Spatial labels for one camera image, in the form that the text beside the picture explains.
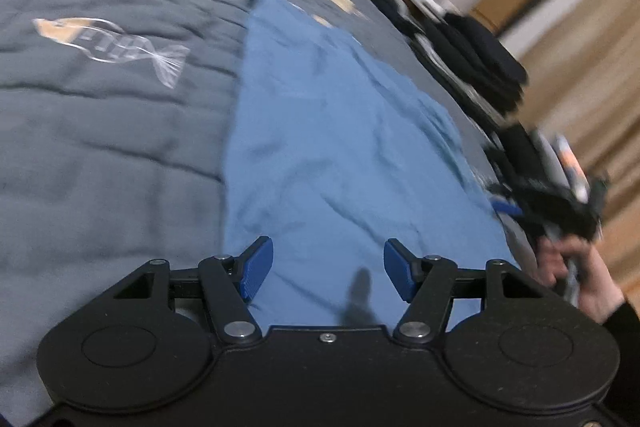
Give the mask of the person right forearm black sleeve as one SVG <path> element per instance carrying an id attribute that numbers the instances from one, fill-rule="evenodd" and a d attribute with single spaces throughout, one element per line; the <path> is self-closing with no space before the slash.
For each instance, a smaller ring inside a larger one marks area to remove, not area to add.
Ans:
<path id="1" fill-rule="evenodd" d="M 628 301 L 624 301 L 604 321 L 603 327 L 616 340 L 624 359 L 639 358 L 640 321 L 636 310 Z"/>

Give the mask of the person right hand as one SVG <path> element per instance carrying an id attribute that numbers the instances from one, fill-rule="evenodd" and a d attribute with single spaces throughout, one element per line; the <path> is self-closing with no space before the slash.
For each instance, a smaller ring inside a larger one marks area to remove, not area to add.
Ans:
<path id="1" fill-rule="evenodd" d="M 567 279 L 570 262 L 576 265 L 577 270 L 579 310 L 603 324 L 626 298 L 593 244 L 575 235 L 555 242 L 543 237 L 538 243 L 535 279 L 552 288 L 560 280 Z"/>

